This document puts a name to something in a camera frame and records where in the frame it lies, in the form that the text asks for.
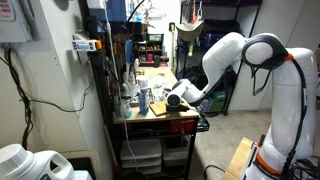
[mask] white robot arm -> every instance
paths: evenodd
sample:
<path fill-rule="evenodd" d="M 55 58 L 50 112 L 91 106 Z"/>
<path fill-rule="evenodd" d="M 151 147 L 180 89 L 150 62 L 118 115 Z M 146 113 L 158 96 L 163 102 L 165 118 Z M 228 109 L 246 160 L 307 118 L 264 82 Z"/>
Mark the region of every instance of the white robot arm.
<path fill-rule="evenodd" d="M 182 79 L 168 94 L 167 102 L 175 107 L 183 98 L 191 106 L 198 106 L 215 89 L 224 70 L 240 60 L 239 56 L 253 69 L 273 71 L 272 123 L 254 163 L 246 170 L 246 179 L 279 179 L 291 162 L 313 153 L 317 66 L 312 51 L 286 49 L 272 34 L 245 39 L 230 33 L 203 57 L 207 86 L 200 91 Z"/>

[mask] wooden table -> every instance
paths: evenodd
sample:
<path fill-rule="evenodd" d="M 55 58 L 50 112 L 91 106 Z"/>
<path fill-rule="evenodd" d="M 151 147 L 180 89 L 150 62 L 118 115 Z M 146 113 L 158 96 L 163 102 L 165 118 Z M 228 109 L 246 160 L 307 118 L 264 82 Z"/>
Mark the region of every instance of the wooden table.
<path fill-rule="evenodd" d="M 251 151 L 251 145 L 253 141 L 247 138 L 242 138 L 237 151 L 235 152 L 224 176 L 223 180 L 238 180 L 243 172 L 243 168 L 246 165 L 247 159 Z"/>
<path fill-rule="evenodd" d="M 168 84 L 169 88 L 171 88 L 177 82 L 175 76 L 173 75 L 170 68 L 168 68 L 168 67 L 159 67 L 159 68 L 139 67 L 136 71 L 144 71 L 144 76 L 147 76 L 147 77 L 152 77 L 152 76 L 157 75 L 159 73 L 164 75 L 164 77 L 167 80 L 167 84 Z M 153 111 L 151 109 L 149 109 L 149 112 L 146 115 L 139 114 L 139 107 L 131 107 L 131 109 L 132 109 L 132 116 L 130 118 L 115 118 L 113 120 L 115 128 L 119 127 L 118 129 L 120 129 L 120 127 L 122 127 L 122 124 L 124 123 L 124 121 L 128 125 L 139 125 L 139 124 L 150 125 L 150 124 L 168 122 L 167 123 L 168 130 L 166 130 L 166 135 L 163 135 L 163 134 L 157 135 L 156 132 L 155 133 L 149 132 L 149 134 L 145 133 L 146 134 L 145 138 L 150 138 L 147 136 L 151 136 L 151 138 L 157 138 L 157 137 L 171 137 L 171 136 L 177 136 L 177 135 L 178 136 L 190 135 L 189 153 L 188 153 L 188 159 L 187 159 L 187 163 L 186 163 L 185 173 L 179 176 L 180 178 L 184 178 L 187 180 L 188 176 L 189 176 L 192 153 L 193 153 L 193 149 L 194 149 L 194 141 L 195 141 L 196 132 L 197 132 L 199 113 L 194 110 L 188 110 L 186 112 L 170 112 L 165 115 L 155 116 L 155 114 L 153 113 Z M 170 134 L 169 126 L 170 126 L 171 121 L 185 121 L 186 122 L 188 120 L 194 120 L 194 129 L 192 130 L 192 132 L 188 132 L 188 133 L 178 132 L 178 134 Z M 116 147 L 115 152 L 120 152 L 120 149 L 118 149 Z M 175 178 L 167 176 L 167 177 L 158 177 L 158 179 L 175 179 Z"/>

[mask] floor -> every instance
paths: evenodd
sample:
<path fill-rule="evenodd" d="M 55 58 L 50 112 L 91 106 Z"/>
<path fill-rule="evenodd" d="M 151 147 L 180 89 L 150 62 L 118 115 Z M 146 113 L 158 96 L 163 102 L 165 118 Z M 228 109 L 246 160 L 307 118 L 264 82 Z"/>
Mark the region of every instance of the floor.
<path fill-rule="evenodd" d="M 320 155 L 320 111 L 317 111 L 317 142 L 314 155 Z M 227 169 L 242 137 L 259 141 L 271 120 L 270 111 L 231 112 L 227 116 L 208 118 L 210 130 L 198 133 L 189 179 L 203 180 L 204 168 L 213 164 Z M 215 168 L 207 170 L 208 180 L 219 180 L 223 172 Z"/>

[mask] wooden board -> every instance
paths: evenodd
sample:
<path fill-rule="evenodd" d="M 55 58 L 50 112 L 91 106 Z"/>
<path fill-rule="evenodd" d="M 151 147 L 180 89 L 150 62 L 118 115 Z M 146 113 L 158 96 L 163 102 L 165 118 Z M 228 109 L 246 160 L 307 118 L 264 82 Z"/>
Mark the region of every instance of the wooden board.
<path fill-rule="evenodd" d="M 156 116 L 161 116 L 161 115 L 167 114 L 165 101 L 155 102 L 150 105 L 150 108 L 153 111 L 154 115 L 156 115 Z"/>
<path fill-rule="evenodd" d="M 226 173 L 223 176 L 223 180 L 233 180 L 239 179 L 243 171 L 244 166 L 246 165 L 247 159 L 251 151 L 251 145 L 253 141 L 247 138 L 242 138 L 240 145 L 236 153 L 234 154 Z"/>

